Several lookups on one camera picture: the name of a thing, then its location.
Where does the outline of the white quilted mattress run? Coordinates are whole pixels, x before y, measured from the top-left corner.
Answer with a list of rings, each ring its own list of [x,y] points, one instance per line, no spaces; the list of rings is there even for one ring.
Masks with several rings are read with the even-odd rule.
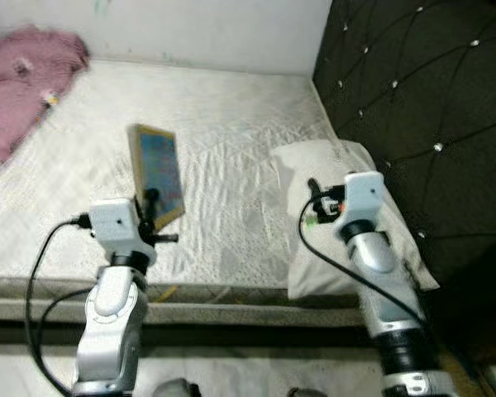
[[[173,132],[184,215],[165,227],[147,271],[156,301],[286,305],[296,237],[274,148],[335,139],[308,77],[95,60],[0,169],[0,299],[22,299],[46,249],[34,298],[92,286],[105,264],[89,231],[55,224],[93,201],[135,192],[128,132]]]

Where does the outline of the white pillow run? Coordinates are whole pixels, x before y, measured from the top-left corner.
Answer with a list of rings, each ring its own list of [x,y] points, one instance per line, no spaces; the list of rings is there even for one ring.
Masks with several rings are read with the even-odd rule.
[[[274,148],[270,155],[286,212],[290,249],[287,296],[291,301],[305,301],[317,296],[354,294],[354,280],[304,248],[298,239],[298,212],[311,197],[308,179],[313,178],[323,188],[330,188],[342,184],[349,173],[376,170],[369,152],[356,142],[312,140]],[[412,272],[418,286],[425,291],[440,287],[423,264],[417,243],[392,197],[385,198],[378,219],[379,230],[388,234],[396,257]]]

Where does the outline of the purple cartoon print blanket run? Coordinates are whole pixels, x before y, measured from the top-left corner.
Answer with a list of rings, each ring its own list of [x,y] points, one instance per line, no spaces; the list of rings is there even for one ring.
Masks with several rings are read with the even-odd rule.
[[[0,38],[0,167],[88,63],[72,31],[21,26]]]

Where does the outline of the dark tufted headboard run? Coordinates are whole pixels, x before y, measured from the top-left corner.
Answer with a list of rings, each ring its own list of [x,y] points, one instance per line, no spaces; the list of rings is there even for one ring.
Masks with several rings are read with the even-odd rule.
[[[332,0],[312,79],[434,279],[496,268],[496,3]]]

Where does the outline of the left robot leg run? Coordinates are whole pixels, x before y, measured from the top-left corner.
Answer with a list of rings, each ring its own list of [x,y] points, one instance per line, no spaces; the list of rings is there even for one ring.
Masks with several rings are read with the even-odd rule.
[[[202,397],[202,393],[196,383],[176,378],[159,383],[154,388],[152,397]]]

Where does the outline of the right robot leg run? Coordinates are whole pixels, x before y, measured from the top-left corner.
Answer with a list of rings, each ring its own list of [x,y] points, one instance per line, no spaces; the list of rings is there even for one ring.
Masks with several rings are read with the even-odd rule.
[[[290,387],[285,397],[328,397],[327,394],[320,390],[311,389],[311,387]]]

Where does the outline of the robot leg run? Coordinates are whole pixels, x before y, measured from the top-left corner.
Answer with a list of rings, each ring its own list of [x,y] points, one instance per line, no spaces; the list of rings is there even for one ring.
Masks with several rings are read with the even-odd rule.
[[[320,390],[311,389],[311,387],[290,387],[285,397],[328,397],[327,394]]]
[[[152,397],[202,397],[202,393],[196,383],[176,378],[159,383],[154,388]]]

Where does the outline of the grey bed base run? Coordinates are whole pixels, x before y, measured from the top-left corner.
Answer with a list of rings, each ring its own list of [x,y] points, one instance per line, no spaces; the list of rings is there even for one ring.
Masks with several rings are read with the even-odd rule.
[[[147,324],[248,325],[265,328],[356,328],[357,308],[312,309],[237,304],[148,303]],[[0,320],[24,320],[24,299],[0,299]],[[64,301],[48,315],[55,322],[84,322],[82,301]]]

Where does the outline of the brown floor mat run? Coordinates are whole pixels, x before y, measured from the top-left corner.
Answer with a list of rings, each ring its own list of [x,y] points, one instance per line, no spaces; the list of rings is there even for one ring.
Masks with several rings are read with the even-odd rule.
[[[491,396],[491,389],[485,384],[485,381],[472,378],[454,356],[441,354],[440,363],[443,370],[455,383],[456,393],[460,397],[493,397]]]

